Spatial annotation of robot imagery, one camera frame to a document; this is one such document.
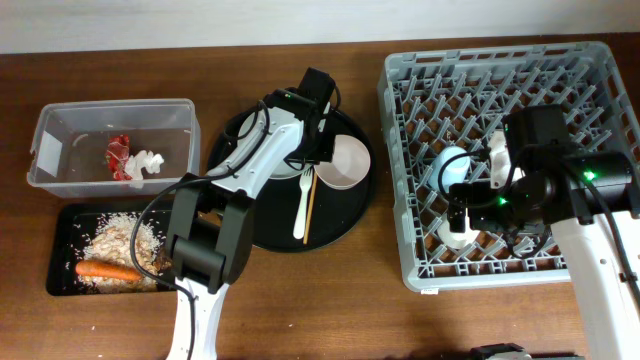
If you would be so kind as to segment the white plastic fork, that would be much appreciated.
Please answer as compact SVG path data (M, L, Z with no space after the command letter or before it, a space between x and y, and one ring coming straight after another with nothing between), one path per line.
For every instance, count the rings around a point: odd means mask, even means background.
M313 169L309 167L304 171L299 180L299 188L301 191L300 201L293 228L293 236L295 239L302 239L305 231L307 202L309 191L313 183Z

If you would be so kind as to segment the pink bowl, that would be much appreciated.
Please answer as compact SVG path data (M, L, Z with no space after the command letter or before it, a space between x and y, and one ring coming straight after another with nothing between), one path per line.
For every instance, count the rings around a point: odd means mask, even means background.
M343 134L335 137L332 160L314 166L320 180L336 190L355 187L368 175L370 168L371 155L365 144Z

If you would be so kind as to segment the wooden chopstick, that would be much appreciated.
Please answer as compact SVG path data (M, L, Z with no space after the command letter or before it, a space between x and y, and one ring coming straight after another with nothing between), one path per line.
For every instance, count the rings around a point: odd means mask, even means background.
M304 231L304 237L303 237L303 244L306 246L309 242L309 232L310 232L310 225L311 225L311 217L312 217L312 212L313 212L313 205L314 205L314 199L315 199L315 193L316 193L316 187L317 187L317 179L318 176L315 172L315 169L313 170L313 178L312 178L312 186L311 186L311 191L310 191L310 196L309 196L309 204L308 204L308 208L307 208L307 217L306 217L306 223L305 223L305 231Z

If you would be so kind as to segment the cream plastic cup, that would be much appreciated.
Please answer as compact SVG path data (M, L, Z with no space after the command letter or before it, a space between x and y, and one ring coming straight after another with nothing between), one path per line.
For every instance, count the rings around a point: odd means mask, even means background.
M455 221L460 219L463 220L462 232L454 232L452 230L451 222L447 215L442 218L442 223L436 230L440 241L447 247L462 249L473 243L480 234L479 230L474 230L470 227L470 218L466 209L461 210L459 214L454 217Z

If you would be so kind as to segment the grey round plate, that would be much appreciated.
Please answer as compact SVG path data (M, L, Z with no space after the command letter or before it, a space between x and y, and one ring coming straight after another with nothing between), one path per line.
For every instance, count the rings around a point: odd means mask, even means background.
M245 133L250 131L253 116L254 116L254 112L249 111L249 115L244 119L244 122L239 128L237 137L240 137L241 135L244 135ZM285 180L285 179L294 178L296 176L301 175L304 171L306 171L310 167L311 167L311 164L309 163L304 165L302 165L301 163L287 164L285 161L282 161L275 168L270 178L272 180Z

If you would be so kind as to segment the light blue plastic cup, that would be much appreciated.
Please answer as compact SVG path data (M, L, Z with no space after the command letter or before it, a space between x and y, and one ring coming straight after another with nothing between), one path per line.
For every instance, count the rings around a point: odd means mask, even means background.
M449 146L440 152L431 164L432 173L428 180L428 184L433 190L440 191L438 177L442 166L451 158L465 153L466 151L458 146ZM468 156L464 156L452 161L445 168L442 174L442 185L446 191L449 190L451 185L464 182L470 168L470 164L470 158Z

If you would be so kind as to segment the brown pine cone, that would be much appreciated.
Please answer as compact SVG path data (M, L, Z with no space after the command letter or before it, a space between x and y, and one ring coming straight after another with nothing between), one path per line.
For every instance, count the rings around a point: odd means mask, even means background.
M164 271L172 267L172 260L166 254L165 248L160 248L158 250L155 260L153 262L153 267L156 269L156 272L158 274L163 273Z

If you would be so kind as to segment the rice and peanut shell waste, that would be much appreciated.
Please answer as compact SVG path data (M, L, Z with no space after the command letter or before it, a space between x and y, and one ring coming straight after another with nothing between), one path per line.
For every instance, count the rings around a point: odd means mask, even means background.
M137 217L132 213L114 213L98 217L98 226L93 236L81 235L83 243L74 249L76 263L66 263L65 267L72 272L72 283L88 293L114 294L134 292L156 292L158 283L142 275L136 282L128 282L104 277L78 275L75 266L83 260L96 260L104 263L120 265L135 269L130 255L130 236ZM153 220L140 225L136 233L136 260L149 273L160 276L153 267L156 254L164 245L166 235L160 224Z

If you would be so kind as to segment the orange carrot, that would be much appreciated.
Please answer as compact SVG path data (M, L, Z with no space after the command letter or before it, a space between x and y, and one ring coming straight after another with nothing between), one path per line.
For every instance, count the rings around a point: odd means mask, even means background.
M81 276L104 277L128 282L136 282L142 279L142 275L135 269L96 260L78 262L75 266L75 271Z

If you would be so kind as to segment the red snack wrapper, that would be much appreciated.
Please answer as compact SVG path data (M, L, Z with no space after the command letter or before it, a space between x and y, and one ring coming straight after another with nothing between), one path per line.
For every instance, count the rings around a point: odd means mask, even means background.
M105 159L107 167L116 181L128 181L131 178L125 174L125 164L129 159L130 138L119 135L109 139Z

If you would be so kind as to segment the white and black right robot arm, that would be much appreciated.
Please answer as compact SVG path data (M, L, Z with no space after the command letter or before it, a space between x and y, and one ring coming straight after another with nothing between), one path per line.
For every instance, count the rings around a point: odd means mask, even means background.
M503 181L440 184L452 232L520 233L557 244L595 359L639 356L639 178L628 157L572 140L558 105L525 108L502 122Z

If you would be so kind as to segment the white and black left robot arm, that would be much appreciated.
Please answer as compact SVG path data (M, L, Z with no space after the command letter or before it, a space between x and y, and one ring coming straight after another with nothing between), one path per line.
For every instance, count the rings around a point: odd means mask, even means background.
M224 297L253 246L255 200L280 163L331 160L335 138L324 121L338 93L329 74L307 69L297 87L258 103L253 128L225 160L176 183L165 244L178 295L169 358L216 358Z

